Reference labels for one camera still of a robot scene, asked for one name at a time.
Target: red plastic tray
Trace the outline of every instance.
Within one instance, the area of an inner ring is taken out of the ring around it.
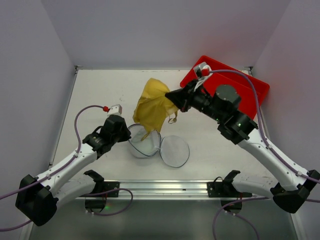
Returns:
[[[200,57],[200,59],[195,63],[194,66],[202,62],[206,62],[211,67],[212,70],[220,70],[220,69],[236,70],[230,66],[227,66],[205,55]],[[248,77],[254,85],[254,88],[258,95],[259,106],[261,106],[262,102],[264,101],[269,91],[270,86],[269,84],[263,81],[260,81],[252,76],[248,75]],[[180,86],[183,88],[187,85],[188,82],[196,78],[197,76],[194,70],[191,69],[188,72],[188,74],[184,77],[184,79],[181,81]],[[208,78],[208,80],[205,81],[203,86],[213,96],[216,91],[216,88],[222,84],[232,85],[236,89],[237,93],[241,96],[239,110],[247,114],[252,119],[254,119],[257,114],[256,102],[254,98],[254,93],[249,83],[247,82],[247,80],[240,75],[230,73],[230,72],[215,73],[210,78]]]

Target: white table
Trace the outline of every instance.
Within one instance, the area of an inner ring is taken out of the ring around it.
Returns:
[[[150,78],[159,79],[171,89],[179,84],[187,70],[79,70],[67,110],[53,165],[64,159],[77,147],[73,127],[76,114],[88,105],[111,107],[121,104],[127,126],[133,124],[133,112],[142,90]],[[83,139],[97,126],[104,124],[106,113],[91,108],[80,115],[78,129]],[[128,151],[128,143],[117,143],[110,152],[86,170],[94,170],[109,180],[213,180],[225,177],[231,170],[251,175],[271,176],[249,153],[220,135],[217,123],[198,111],[178,113],[177,122],[165,121],[161,135],[177,135],[190,147],[190,158],[181,168],[172,168],[159,155],[137,159]]]

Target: red cable connector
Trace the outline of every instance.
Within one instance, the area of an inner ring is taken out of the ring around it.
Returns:
[[[104,106],[103,108],[102,108],[102,110],[104,111],[104,112],[109,112],[109,108],[107,107],[107,106]]]
[[[210,74],[210,69],[209,68],[204,68],[201,70],[201,74],[202,74],[202,77],[205,77],[205,76],[209,76]]]

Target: yellow bag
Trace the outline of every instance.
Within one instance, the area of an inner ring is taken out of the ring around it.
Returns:
[[[142,95],[134,110],[133,121],[144,126],[147,134],[141,139],[144,140],[150,132],[161,131],[166,117],[175,114],[170,118],[169,123],[177,121],[178,108],[165,97],[170,89],[160,80],[150,78],[144,86]]]

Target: yellow cloth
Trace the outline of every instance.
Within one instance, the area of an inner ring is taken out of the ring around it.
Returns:
[[[154,130],[161,131],[166,117],[175,114],[175,118],[170,118],[169,123],[175,123],[178,116],[178,108],[165,97],[165,93],[170,89],[160,80],[150,78],[144,86],[142,95],[134,110],[133,121],[144,126],[147,134]]]

